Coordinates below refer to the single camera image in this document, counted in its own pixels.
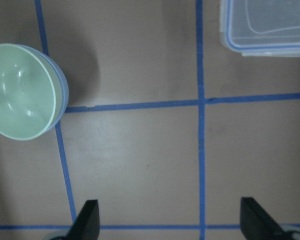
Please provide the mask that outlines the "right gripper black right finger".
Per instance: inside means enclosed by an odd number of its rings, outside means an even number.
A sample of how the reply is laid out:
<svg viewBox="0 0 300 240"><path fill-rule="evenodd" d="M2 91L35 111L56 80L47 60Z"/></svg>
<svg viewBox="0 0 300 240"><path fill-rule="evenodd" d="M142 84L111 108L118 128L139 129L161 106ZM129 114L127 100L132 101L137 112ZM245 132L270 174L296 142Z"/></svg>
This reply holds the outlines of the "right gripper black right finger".
<svg viewBox="0 0 300 240"><path fill-rule="evenodd" d="M253 197L240 200L240 230L246 240L288 240L289 235Z"/></svg>

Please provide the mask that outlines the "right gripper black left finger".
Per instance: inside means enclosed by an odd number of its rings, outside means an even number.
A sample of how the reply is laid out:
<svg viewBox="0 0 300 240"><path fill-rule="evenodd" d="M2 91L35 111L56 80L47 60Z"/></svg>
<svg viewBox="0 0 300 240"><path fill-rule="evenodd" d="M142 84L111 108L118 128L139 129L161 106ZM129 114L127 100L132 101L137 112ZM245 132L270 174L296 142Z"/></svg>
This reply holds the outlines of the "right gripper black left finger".
<svg viewBox="0 0 300 240"><path fill-rule="evenodd" d="M67 233L67 239L97 240L99 234L100 213L98 200L87 200Z"/></svg>

